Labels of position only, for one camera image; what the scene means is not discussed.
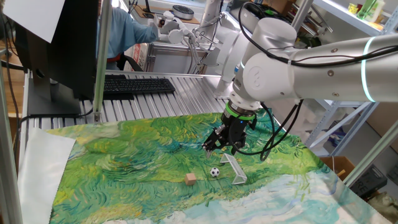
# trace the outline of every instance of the metal slatted table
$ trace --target metal slatted table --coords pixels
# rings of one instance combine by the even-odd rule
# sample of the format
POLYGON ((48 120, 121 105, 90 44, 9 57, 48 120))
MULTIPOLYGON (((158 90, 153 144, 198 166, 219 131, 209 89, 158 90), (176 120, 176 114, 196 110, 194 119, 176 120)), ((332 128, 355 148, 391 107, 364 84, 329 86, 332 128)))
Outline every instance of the metal slatted table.
MULTIPOLYGON (((134 95, 133 100, 104 100, 101 114, 102 122, 129 121, 142 118, 159 118, 200 113, 223 112, 228 100, 216 100, 212 97, 203 77, 219 77, 214 75, 181 75, 141 72, 107 71, 107 74, 126 75, 127 78, 167 78, 175 87, 174 93, 156 93, 134 95)), ((27 116, 29 97, 27 78, 25 78, 23 116, 27 116)), ((93 107, 93 102, 80 102, 82 113, 93 107)), ((29 138, 30 128, 56 129, 79 124, 93 124, 93 114, 85 118, 32 118, 22 124, 20 164, 29 138)))

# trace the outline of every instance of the blue shirt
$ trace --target blue shirt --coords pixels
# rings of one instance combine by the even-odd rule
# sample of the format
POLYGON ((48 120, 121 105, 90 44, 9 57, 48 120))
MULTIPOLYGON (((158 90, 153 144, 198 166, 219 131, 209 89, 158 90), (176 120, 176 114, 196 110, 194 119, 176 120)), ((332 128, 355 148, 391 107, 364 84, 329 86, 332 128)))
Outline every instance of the blue shirt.
MULTIPOLYGON (((97 29, 97 42, 100 29, 97 29)), ((114 58, 134 44, 150 43, 158 39, 157 29, 141 25, 123 9, 113 8, 108 58, 114 58)))

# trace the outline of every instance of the green led ring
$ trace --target green led ring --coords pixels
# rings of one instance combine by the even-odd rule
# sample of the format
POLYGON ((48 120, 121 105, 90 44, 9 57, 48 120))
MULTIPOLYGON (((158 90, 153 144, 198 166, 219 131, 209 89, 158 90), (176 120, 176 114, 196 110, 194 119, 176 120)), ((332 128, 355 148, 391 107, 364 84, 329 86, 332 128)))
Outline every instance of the green led ring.
MULTIPOLYGON (((229 104, 225 104, 225 109, 227 110, 227 112, 234 116, 235 118, 237 118, 239 115, 237 113, 235 113, 230 107, 229 104)), ((244 121, 250 121, 253 120, 255 117, 255 115, 252 115, 250 117, 246 117, 246 116, 240 116, 239 119, 244 120, 244 121)))

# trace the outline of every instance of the swirling brushstroke pattern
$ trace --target swirling brushstroke pattern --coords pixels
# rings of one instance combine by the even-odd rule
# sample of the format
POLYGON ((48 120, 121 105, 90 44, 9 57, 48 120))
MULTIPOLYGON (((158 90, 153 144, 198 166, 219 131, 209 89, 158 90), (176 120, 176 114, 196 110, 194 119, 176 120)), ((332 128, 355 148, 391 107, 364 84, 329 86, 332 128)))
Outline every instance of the swirling brushstroke pattern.
MULTIPOLYGON (((103 223, 122 219, 157 223, 176 212, 189 214, 194 207, 205 209, 203 205, 209 203, 233 202, 261 193, 260 189, 286 175, 294 178, 278 187, 290 188, 292 194, 288 200, 275 198, 276 205, 284 208, 281 211, 287 212, 301 203, 306 203, 301 205, 306 208, 317 206, 305 200, 314 179, 308 173, 329 175, 330 170, 297 136, 288 135, 265 162, 259 156, 236 155, 248 181, 232 185, 234 171, 229 164, 220 164, 221 156, 230 153, 229 149, 217 150, 207 159, 201 148, 213 128, 221 124, 220 116, 198 114, 50 130, 52 134, 76 139, 50 222, 103 223), (220 170, 217 179, 209 174, 212 167, 220 170), (184 176, 191 172, 197 182, 186 186, 184 176)), ((271 136, 269 118, 263 111, 258 118, 256 130, 246 130, 247 152, 261 150, 271 136)), ((314 191, 321 192, 315 186, 314 191)), ((251 220, 256 214, 273 214, 257 212, 245 217, 251 220)), ((330 216, 331 220, 336 219, 335 214, 330 216)))

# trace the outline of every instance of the white paper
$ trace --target white paper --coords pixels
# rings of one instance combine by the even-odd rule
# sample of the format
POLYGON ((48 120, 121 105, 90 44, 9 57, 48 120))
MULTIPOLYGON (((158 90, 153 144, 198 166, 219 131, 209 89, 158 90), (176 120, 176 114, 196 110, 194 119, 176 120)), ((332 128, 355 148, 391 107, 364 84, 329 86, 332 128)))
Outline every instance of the white paper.
POLYGON ((3 13, 51 43, 65 0, 7 0, 3 13))
POLYGON ((25 158, 18 176, 24 224, 50 222, 52 204, 75 140, 29 130, 25 158))

